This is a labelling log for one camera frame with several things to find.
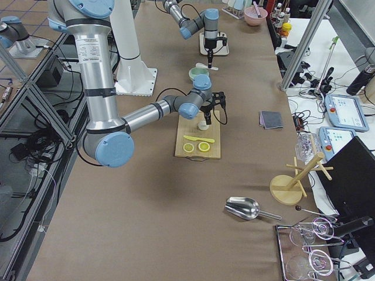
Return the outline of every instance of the computer monitor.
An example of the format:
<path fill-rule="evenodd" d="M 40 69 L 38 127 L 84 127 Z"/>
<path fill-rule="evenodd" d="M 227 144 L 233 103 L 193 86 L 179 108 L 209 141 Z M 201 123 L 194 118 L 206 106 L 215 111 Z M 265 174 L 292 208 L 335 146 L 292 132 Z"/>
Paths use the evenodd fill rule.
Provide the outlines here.
<path fill-rule="evenodd" d="M 333 167 L 329 171 L 332 180 L 322 172 L 318 176 L 340 221 L 346 223 L 367 215 L 375 220 L 375 156 L 359 137 L 355 136 L 324 166 Z M 375 225 L 355 231 L 353 236 L 375 265 Z"/>

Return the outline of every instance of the wooden cutting board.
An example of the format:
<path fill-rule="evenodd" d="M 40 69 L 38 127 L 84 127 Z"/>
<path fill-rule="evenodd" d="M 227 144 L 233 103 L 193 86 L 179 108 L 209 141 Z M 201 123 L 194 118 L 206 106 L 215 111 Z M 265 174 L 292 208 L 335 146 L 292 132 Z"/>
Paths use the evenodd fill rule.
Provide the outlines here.
<path fill-rule="evenodd" d="M 220 112 L 215 110 L 215 115 L 220 120 Z M 216 120 L 212 114 L 212 124 L 209 126 L 208 130 L 201 131 L 198 129 L 198 123 L 204 120 L 204 115 L 199 112 L 198 115 L 193 120 L 187 120 L 183 117 L 179 117 L 177 138 L 176 138 L 176 157 L 186 157 L 191 160 L 205 160 L 205 159 L 220 159 L 221 149 L 220 149 L 220 123 Z M 199 138 L 210 138 L 214 139 L 215 143 L 210 143 L 210 150 L 207 152 L 201 152 L 198 149 L 198 143 L 200 140 L 188 140 L 183 136 L 196 136 Z M 191 153 L 185 152 L 183 150 L 183 145 L 190 142 L 194 146 L 194 151 Z"/>

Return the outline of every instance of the lemon slice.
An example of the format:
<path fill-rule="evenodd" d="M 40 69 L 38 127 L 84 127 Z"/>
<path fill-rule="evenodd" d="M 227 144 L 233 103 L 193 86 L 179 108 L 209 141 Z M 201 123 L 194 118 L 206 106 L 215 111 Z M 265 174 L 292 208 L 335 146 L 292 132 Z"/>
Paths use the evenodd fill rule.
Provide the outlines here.
<path fill-rule="evenodd" d="M 210 144 L 208 142 L 198 143 L 198 149 L 202 152 L 207 152 L 210 150 Z"/>
<path fill-rule="evenodd" d="M 183 151 L 187 153 L 192 153 L 194 151 L 194 145 L 190 142 L 187 142 L 183 145 Z"/>

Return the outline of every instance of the white spoon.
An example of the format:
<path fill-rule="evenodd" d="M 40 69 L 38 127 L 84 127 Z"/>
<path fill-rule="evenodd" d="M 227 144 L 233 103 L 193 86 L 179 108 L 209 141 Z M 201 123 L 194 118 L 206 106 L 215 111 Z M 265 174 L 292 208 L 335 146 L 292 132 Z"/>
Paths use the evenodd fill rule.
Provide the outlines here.
<path fill-rule="evenodd" d="M 213 67 L 209 68 L 207 65 L 205 65 L 205 64 L 203 64 L 203 63 L 196 63 L 196 64 L 195 64 L 195 67 L 198 67 L 198 68 L 206 68 L 206 69 L 212 69 L 212 70 L 219 70 L 218 67 L 213 66 Z"/>

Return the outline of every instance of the blue joint cap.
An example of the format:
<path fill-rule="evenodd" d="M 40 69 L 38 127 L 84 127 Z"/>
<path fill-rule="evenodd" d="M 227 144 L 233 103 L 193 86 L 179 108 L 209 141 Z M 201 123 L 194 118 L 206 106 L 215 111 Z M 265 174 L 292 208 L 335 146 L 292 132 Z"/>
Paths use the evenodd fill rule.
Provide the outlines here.
<path fill-rule="evenodd" d="M 218 9 L 207 9 L 204 13 L 204 16 L 210 20 L 219 19 L 219 10 Z"/>
<path fill-rule="evenodd" d="M 195 104 L 184 103 L 178 109 L 178 113 L 185 119 L 191 120 L 197 116 L 199 108 Z"/>
<path fill-rule="evenodd" d="M 70 33 L 67 30 L 66 25 L 64 25 L 60 22 L 56 22 L 55 20 L 48 18 L 48 23 L 49 23 L 49 27 L 52 28 L 55 31 L 63 32 L 63 33 Z"/>
<path fill-rule="evenodd" d="M 3 37 L 3 36 L 0 36 L 0 44 L 4 47 L 4 48 L 10 48 L 12 47 L 13 45 L 13 42 L 10 41 L 8 38 L 6 37 Z"/>
<path fill-rule="evenodd" d="M 94 19 L 105 19 L 113 11 L 114 0 L 69 0 L 83 15 Z"/>
<path fill-rule="evenodd" d="M 5 23 L 21 23 L 21 20 L 17 16 L 4 16 L 1 21 Z"/>
<path fill-rule="evenodd" d="M 197 90 L 208 90 L 211 86 L 211 79 L 205 74 L 199 74 L 193 80 L 193 87 Z"/>
<path fill-rule="evenodd" d="M 115 132 L 102 138 L 95 152 L 96 160 L 103 166 L 117 168 L 130 160 L 134 141 L 128 133 Z"/>
<path fill-rule="evenodd" d="M 183 26 L 180 28 L 180 33 L 181 33 L 181 35 L 184 39 L 188 39 L 188 38 L 192 37 L 191 32 Z"/>

